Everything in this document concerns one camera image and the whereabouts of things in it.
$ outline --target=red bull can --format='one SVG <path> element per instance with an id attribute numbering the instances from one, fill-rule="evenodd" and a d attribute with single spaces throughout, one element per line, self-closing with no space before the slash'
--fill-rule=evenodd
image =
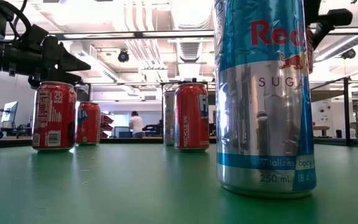
<path id="1" fill-rule="evenodd" d="M 101 112 L 97 103 L 81 102 L 77 110 L 75 142 L 79 145 L 100 142 Z"/>
<path id="2" fill-rule="evenodd" d="M 174 106 L 173 104 L 175 99 L 175 91 L 166 91 L 163 97 L 163 119 L 164 119 L 164 145 L 173 146 L 174 145 Z"/>
<path id="3" fill-rule="evenodd" d="M 237 194 L 316 187 L 302 0 L 215 0 L 218 179 Z"/>
<path id="4" fill-rule="evenodd" d="M 76 98 L 70 84 L 42 82 L 35 99 L 33 149 L 61 151 L 74 146 Z"/>
<path id="5" fill-rule="evenodd" d="M 175 92 L 175 149 L 205 152 L 209 148 L 208 92 L 203 84 L 184 83 Z"/>

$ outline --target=red can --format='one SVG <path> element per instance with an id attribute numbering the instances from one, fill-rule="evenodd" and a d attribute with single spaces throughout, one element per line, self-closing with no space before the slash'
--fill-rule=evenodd
<path id="1" fill-rule="evenodd" d="M 209 148 L 208 92 L 203 84 L 184 83 L 175 92 L 175 149 L 204 152 Z"/>
<path id="2" fill-rule="evenodd" d="M 76 98 L 70 84 L 42 82 L 35 99 L 33 149 L 69 150 L 74 146 Z"/>
<path id="3" fill-rule="evenodd" d="M 100 142 L 100 107 L 97 103 L 82 102 L 77 112 L 75 142 L 97 144 Z"/>

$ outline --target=silver and blue can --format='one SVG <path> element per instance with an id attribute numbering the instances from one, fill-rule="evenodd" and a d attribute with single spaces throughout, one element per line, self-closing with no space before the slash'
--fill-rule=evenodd
<path id="1" fill-rule="evenodd" d="M 170 90 L 166 91 L 163 96 L 163 119 L 164 119 L 164 145 L 165 146 L 173 146 L 174 138 L 175 138 L 175 112 L 174 112 L 174 104 L 175 104 L 175 91 Z"/>
<path id="2" fill-rule="evenodd" d="M 316 187 L 302 0 L 215 0 L 218 179 L 298 198 Z"/>

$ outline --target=camera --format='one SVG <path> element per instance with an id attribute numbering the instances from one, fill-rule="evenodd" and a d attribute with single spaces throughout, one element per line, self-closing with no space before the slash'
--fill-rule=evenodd
<path id="1" fill-rule="evenodd" d="M 341 54 L 341 58 L 343 59 L 352 59 L 356 56 L 356 51 L 354 49 L 350 49 L 346 52 L 344 52 L 343 54 Z"/>
<path id="2" fill-rule="evenodd" d="M 129 61 L 128 50 L 126 49 L 121 50 L 121 52 L 118 55 L 118 61 L 120 61 L 121 63 Z"/>

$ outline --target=can lid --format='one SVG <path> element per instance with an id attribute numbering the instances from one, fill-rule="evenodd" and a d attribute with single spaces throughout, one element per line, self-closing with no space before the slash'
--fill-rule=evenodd
<path id="1" fill-rule="evenodd" d="M 44 83 L 56 83 L 56 84 L 69 85 L 69 86 L 74 87 L 72 84 L 69 84 L 69 83 L 63 83 L 63 82 L 57 82 L 57 81 L 43 81 L 43 82 L 41 82 L 41 84 L 44 84 Z"/>
<path id="2" fill-rule="evenodd" d="M 180 84 L 179 86 L 181 86 L 181 85 L 204 85 L 204 84 L 202 84 L 202 83 L 182 83 L 182 84 Z"/>
<path id="3" fill-rule="evenodd" d="M 83 102 L 80 102 L 80 103 L 90 103 L 90 104 L 93 104 L 93 105 L 99 105 L 99 103 L 93 103 L 93 102 L 90 102 L 90 101 L 83 101 Z"/>

